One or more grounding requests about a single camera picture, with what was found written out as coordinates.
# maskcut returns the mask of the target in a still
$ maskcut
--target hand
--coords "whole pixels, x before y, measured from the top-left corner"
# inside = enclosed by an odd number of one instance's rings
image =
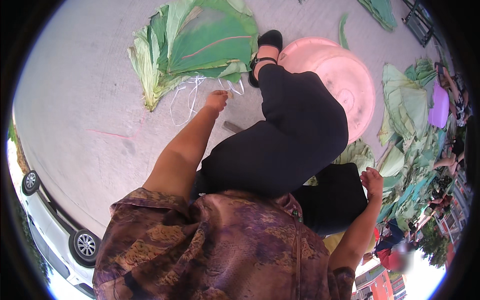
[[[227,99],[227,91],[216,90],[208,95],[205,106],[213,107],[216,111],[220,113],[227,105]]]
[[[367,171],[361,173],[360,180],[362,185],[367,189],[368,200],[376,197],[380,200],[382,199],[384,178],[377,170],[367,167]]]
[[[443,70],[444,70],[444,75],[445,75],[445,74],[448,74],[447,68],[446,68],[446,67],[442,67],[442,68],[443,68]],[[435,71],[437,71],[437,73],[438,73],[438,66],[435,66]]]

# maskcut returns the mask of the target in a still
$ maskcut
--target ankle strap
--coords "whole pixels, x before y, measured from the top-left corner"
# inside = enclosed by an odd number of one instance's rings
[[[256,57],[255,57],[255,59],[253,60],[253,62],[254,62],[254,63],[259,63],[259,62],[264,61],[264,60],[271,60],[271,61],[274,61],[276,64],[278,64],[278,63],[276,62],[276,60],[273,59],[273,58],[271,58],[271,57],[262,57],[262,58],[256,58]]]

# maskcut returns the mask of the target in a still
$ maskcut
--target sky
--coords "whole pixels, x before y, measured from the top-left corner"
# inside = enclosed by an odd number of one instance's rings
[[[427,258],[422,259],[422,257],[423,252],[417,250],[413,270],[407,275],[405,283],[407,300],[429,299],[445,275],[445,266],[437,269],[429,265]]]

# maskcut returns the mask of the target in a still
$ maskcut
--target pink plastic lid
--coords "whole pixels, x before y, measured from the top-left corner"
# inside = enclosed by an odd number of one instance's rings
[[[447,124],[450,100],[448,93],[435,80],[433,85],[433,108],[428,112],[428,123],[443,128]]]
[[[375,89],[367,67],[351,51],[323,37],[304,37],[283,49],[278,64],[290,73],[317,73],[345,110],[349,144],[365,132],[375,109]]]

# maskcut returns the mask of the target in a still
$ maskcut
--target white car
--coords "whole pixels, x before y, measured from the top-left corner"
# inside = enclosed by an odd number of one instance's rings
[[[101,240],[62,213],[35,171],[25,175],[22,193],[32,236],[42,255],[74,287],[95,299],[92,276]]]

